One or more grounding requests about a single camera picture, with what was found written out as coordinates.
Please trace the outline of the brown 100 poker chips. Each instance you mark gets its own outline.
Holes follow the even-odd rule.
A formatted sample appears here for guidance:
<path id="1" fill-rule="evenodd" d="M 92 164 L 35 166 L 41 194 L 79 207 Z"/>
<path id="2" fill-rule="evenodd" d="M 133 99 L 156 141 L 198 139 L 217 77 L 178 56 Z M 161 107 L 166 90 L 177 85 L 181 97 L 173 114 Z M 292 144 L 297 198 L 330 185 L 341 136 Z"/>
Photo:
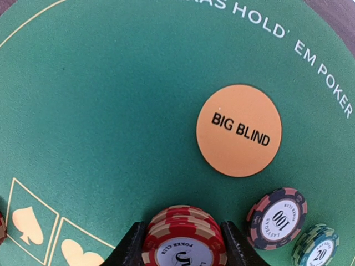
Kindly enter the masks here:
<path id="1" fill-rule="evenodd" d="M 278 188 L 250 209 L 246 218 L 247 239 L 260 250 L 281 248 L 299 234 L 307 212 L 307 201 L 299 190 Z"/>

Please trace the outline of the orange big blind button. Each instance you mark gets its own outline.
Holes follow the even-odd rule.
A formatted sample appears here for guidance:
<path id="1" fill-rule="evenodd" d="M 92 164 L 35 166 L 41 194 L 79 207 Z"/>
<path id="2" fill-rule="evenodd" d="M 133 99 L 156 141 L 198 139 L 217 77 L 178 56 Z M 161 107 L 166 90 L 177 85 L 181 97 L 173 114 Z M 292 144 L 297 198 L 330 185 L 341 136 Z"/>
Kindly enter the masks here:
<path id="1" fill-rule="evenodd" d="M 281 116 L 261 90 L 229 85 L 204 103 L 197 118 L 196 139 L 203 158 L 216 171 L 250 177 L 276 157 L 282 140 Z"/>

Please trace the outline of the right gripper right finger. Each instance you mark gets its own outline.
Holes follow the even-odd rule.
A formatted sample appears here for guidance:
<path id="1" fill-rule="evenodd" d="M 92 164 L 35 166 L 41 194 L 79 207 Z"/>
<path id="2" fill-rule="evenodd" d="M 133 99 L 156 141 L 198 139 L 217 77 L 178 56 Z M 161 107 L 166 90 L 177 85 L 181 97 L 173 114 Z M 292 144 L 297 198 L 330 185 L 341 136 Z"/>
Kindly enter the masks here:
<path id="1" fill-rule="evenodd" d="M 229 266 L 268 266 L 232 221 L 220 224 Z"/>

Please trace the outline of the red chips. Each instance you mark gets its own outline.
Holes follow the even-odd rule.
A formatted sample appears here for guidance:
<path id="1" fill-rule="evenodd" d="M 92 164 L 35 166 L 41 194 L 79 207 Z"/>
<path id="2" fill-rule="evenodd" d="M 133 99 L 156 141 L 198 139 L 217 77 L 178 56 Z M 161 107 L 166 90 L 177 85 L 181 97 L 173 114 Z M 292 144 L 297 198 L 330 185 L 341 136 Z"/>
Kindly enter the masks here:
<path id="1" fill-rule="evenodd" d="M 7 227 L 2 213 L 0 213 L 0 244 L 7 238 Z"/>
<path id="2" fill-rule="evenodd" d="M 145 265 L 226 265 L 221 229 L 205 211 L 176 205 L 150 221 L 142 247 Z"/>

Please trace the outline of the green chip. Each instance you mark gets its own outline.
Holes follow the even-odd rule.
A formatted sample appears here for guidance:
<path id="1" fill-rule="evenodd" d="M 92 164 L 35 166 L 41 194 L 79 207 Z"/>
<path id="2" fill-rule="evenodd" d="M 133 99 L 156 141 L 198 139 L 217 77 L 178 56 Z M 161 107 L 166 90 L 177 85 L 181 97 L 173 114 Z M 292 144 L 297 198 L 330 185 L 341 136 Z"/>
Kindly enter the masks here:
<path id="1" fill-rule="evenodd" d="M 326 224 L 309 227 L 296 242 L 291 260 L 293 265 L 329 265 L 339 246 L 339 234 Z"/>

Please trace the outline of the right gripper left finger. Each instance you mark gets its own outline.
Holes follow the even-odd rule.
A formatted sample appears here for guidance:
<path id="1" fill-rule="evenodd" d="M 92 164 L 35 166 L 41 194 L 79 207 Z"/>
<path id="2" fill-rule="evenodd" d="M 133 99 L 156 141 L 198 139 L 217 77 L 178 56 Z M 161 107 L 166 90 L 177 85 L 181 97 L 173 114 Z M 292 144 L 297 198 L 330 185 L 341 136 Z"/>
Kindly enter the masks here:
<path id="1" fill-rule="evenodd" d="M 146 228 L 145 222 L 134 222 L 110 256 L 102 263 L 102 266 L 144 265 L 141 254 Z"/>

